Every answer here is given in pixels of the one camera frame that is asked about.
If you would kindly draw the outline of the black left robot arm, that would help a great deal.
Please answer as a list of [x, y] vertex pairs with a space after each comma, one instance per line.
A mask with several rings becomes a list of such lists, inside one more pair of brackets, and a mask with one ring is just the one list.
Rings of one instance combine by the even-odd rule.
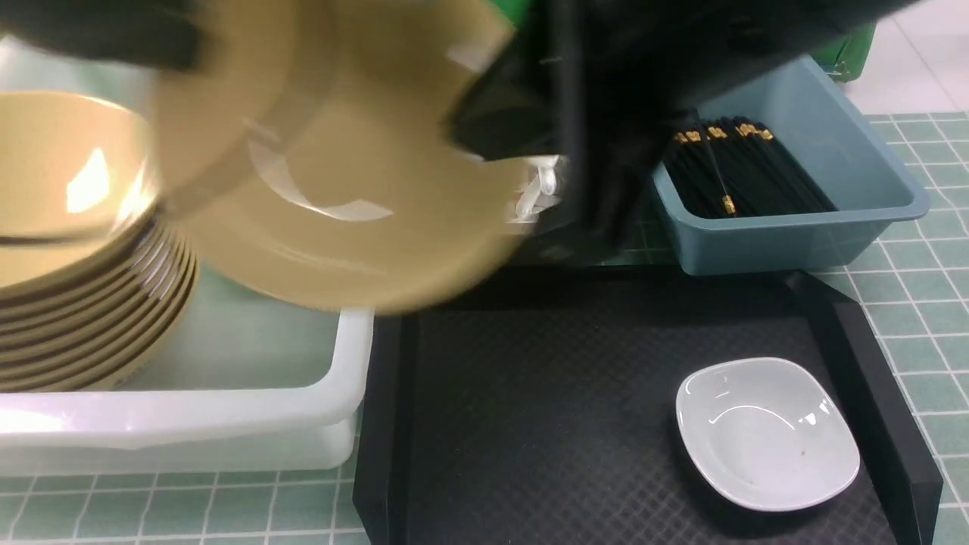
[[194, 1], [3, 1], [2, 32], [69, 58], [191, 71], [207, 36]]

